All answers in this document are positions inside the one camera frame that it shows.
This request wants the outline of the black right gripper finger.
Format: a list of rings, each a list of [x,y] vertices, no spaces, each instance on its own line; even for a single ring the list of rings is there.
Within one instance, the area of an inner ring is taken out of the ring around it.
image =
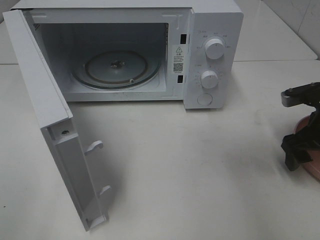
[[[285,152],[284,163],[290,171],[295,171],[301,165],[313,161],[313,158],[308,153],[307,141],[299,134],[284,136],[281,148]]]

